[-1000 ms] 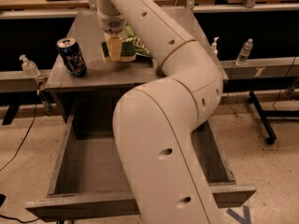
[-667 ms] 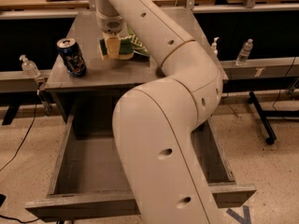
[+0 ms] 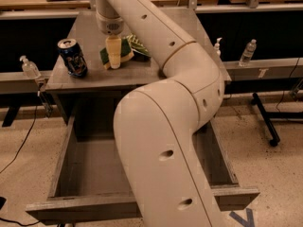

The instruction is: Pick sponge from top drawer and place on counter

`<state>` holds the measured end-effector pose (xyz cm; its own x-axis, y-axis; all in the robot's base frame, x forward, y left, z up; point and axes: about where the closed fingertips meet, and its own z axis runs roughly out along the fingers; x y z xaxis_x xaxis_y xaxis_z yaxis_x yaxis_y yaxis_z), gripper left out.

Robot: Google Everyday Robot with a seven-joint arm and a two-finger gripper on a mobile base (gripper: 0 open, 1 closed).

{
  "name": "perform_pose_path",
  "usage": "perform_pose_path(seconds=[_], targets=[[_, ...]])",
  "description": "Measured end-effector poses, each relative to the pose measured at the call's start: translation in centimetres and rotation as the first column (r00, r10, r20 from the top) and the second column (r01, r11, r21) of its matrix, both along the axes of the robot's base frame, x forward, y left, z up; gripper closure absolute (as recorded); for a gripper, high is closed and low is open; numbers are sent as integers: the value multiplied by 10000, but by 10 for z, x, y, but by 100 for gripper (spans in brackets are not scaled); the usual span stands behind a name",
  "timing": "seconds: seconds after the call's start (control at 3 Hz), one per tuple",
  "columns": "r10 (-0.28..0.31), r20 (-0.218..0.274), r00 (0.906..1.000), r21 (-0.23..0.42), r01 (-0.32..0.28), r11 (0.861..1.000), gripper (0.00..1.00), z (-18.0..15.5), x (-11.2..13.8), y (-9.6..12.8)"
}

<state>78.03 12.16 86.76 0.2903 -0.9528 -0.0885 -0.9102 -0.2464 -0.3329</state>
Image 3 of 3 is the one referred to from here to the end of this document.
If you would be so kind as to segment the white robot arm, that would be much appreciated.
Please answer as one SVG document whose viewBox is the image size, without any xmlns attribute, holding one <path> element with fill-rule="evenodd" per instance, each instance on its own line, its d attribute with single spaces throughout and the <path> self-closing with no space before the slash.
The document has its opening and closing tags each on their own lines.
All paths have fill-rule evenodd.
<svg viewBox="0 0 303 227">
<path fill-rule="evenodd" d="M 223 101 L 219 65 L 149 0 L 96 0 L 113 8 L 148 48 L 165 79 L 116 108 L 117 151 L 146 227 L 224 227 L 192 135 Z"/>
</svg>

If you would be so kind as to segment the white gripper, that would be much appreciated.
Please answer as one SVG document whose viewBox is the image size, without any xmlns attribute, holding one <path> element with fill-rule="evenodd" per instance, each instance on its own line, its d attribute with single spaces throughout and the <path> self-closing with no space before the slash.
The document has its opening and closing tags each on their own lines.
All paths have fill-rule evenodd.
<svg viewBox="0 0 303 227">
<path fill-rule="evenodd" d="M 105 40 L 109 65 L 112 69 L 117 69 L 121 64 L 121 38 L 116 36 L 124 29 L 123 20 L 118 18 L 107 18 L 98 12 L 96 13 L 98 29 L 106 35 L 110 35 Z"/>
</svg>

